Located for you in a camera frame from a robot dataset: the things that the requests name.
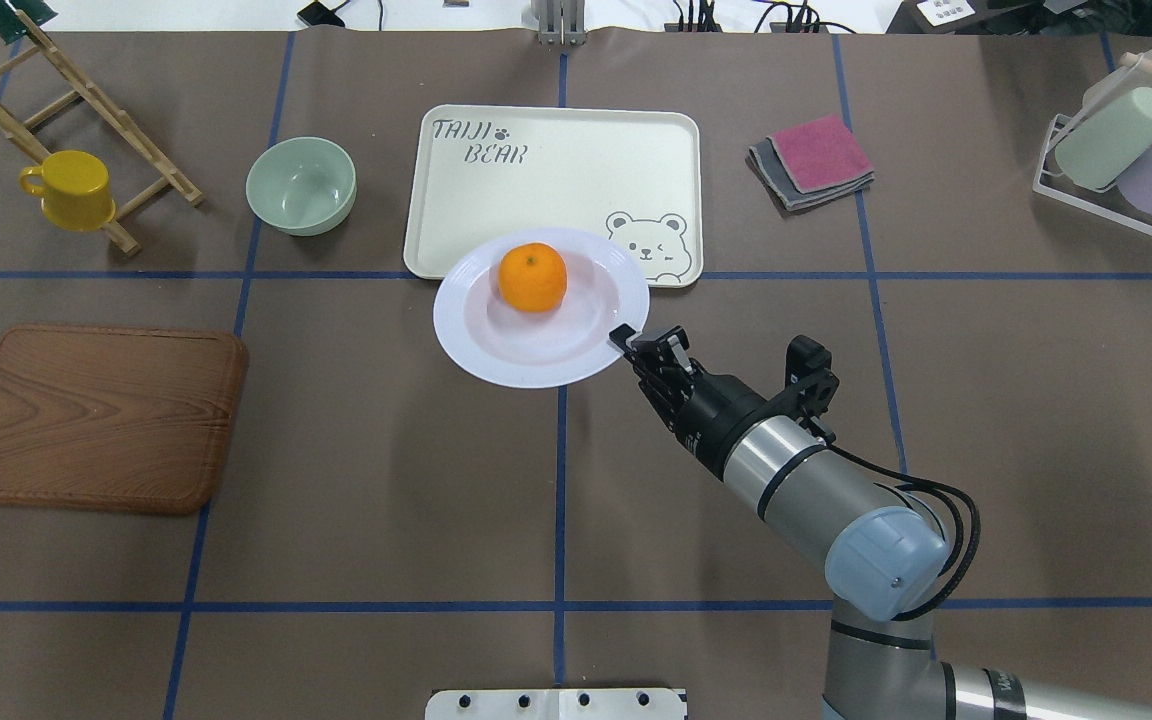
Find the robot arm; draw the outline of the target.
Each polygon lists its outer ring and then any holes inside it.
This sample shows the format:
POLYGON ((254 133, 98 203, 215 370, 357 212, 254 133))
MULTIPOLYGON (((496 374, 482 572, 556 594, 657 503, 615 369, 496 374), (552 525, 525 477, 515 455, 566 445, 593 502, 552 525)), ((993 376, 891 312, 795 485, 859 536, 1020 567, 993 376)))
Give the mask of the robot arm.
POLYGON ((1152 719, 1152 707, 1025 682, 934 655, 933 611, 972 564, 972 497, 838 447, 823 423, 838 389, 812 338, 786 351, 785 386, 761 397, 691 359, 681 327, 611 334, 664 425, 831 588, 826 719, 1152 719))

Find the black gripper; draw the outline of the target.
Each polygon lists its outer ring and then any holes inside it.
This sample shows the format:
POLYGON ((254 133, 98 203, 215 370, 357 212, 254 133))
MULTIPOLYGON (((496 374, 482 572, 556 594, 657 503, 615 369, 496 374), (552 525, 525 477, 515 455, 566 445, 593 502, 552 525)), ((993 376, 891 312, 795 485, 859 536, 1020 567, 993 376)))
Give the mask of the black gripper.
POLYGON ((662 420, 700 464, 718 479, 738 439, 755 423, 765 397, 733 376, 708 373, 689 356, 689 338, 681 325, 667 329, 635 331, 622 323, 611 331, 617 347, 639 378, 641 392, 662 420))

